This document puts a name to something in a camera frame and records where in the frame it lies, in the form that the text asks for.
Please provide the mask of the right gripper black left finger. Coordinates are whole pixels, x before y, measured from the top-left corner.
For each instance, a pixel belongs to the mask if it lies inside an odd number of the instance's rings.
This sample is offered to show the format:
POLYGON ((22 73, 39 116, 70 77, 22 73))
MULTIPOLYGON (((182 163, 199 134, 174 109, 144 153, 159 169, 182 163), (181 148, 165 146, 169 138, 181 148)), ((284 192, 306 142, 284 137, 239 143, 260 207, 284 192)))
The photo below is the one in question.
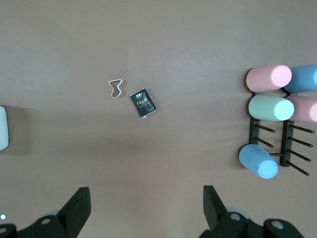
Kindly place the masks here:
POLYGON ((76 238, 91 214, 91 196, 88 187, 79 188, 55 215, 39 218, 18 231, 14 224, 2 224, 2 238, 76 238))

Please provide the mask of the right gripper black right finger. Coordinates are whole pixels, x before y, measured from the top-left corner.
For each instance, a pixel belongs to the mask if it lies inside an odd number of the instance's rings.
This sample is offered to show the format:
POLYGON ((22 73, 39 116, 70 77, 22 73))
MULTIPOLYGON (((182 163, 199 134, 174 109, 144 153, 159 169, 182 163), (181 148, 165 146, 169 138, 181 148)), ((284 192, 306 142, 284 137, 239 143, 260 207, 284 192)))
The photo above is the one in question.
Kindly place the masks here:
POLYGON ((209 226, 202 238, 302 238, 288 221, 267 219, 262 226, 241 213, 229 212, 212 185, 203 189, 204 215, 209 226))

